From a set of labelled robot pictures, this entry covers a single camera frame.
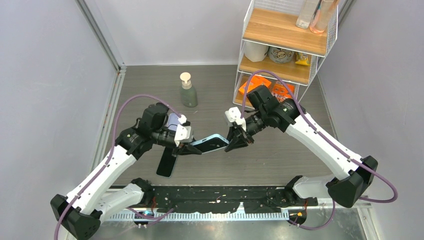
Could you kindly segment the bare black phone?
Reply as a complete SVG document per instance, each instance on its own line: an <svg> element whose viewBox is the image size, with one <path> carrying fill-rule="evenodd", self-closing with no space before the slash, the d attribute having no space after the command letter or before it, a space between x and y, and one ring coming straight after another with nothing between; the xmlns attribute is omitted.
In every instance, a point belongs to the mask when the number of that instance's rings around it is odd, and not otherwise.
<svg viewBox="0 0 424 240"><path fill-rule="evenodd" d="M166 147L163 150L159 165L156 170L156 174L158 176L170 178L175 168L177 159L178 155L173 153L173 149Z"/></svg>

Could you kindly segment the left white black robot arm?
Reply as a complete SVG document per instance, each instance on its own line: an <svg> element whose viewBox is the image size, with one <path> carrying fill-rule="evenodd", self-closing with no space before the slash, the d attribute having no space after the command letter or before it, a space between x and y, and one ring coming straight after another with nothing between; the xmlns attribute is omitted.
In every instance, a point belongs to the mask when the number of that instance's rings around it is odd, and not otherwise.
<svg viewBox="0 0 424 240"><path fill-rule="evenodd" d="M132 205L148 207L153 202L151 185L141 178L118 192L108 196L104 193L153 145L171 150L192 149L193 130L185 115L177 116L174 129L166 125L171 109L162 102L147 107L133 126L118 135L104 159L80 184L66 195L57 194L51 199L57 220L55 240L61 229L77 240L88 240L110 216Z"/></svg>

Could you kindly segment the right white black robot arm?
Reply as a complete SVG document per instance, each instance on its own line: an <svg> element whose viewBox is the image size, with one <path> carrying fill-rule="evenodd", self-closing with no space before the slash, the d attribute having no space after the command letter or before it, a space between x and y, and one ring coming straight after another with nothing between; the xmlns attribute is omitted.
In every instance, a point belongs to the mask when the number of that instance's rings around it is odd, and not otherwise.
<svg viewBox="0 0 424 240"><path fill-rule="evenodd" d="M352 152L322 129L306 110L297 107L293 99L279 102L263 85L248 93L254 113L242 117L238 107L225 111L229 126L225 152L247 147L253 136L266 127L277 128L293 137L314 153L332 172L321 177L296 176L287 185L285 198L291 205L299 205L307 198L331 198L337 204L351 208L371 185L373 175L355 164L356 160L375 171L378 162Z"/></svg>

